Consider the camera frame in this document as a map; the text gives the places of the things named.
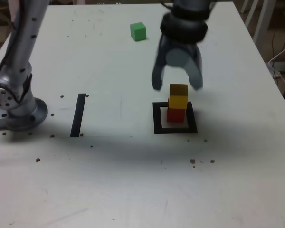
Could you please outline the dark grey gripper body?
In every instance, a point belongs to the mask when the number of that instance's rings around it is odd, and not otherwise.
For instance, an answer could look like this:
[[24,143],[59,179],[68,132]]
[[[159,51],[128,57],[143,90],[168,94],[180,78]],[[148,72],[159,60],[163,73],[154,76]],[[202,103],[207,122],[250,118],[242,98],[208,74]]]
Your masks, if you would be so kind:
[[191,55],[200,55],[200,50],[197,46],[197,44],[184,44],[177,42],[175,40],[172,40],[170,37],[166,35],[161,35],[160,41],[159,41],[159,53],[168,51],[174,48],[183,49],[185,52],[190,53]]

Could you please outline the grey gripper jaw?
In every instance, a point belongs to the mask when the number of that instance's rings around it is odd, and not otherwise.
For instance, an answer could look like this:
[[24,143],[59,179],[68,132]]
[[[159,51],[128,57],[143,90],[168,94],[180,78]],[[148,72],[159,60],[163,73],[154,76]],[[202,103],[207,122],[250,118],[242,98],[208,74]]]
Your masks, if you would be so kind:
[[163,72],[166,62],[167,42],[160,40],[155,64],[152,71],[152,86],[154,90],[160,91],[163,84]]
[[166,63],[171,67],[184,69],[194,90],[197,91],[203,87],[202,58],[197,45],[171,49],[166,54]]

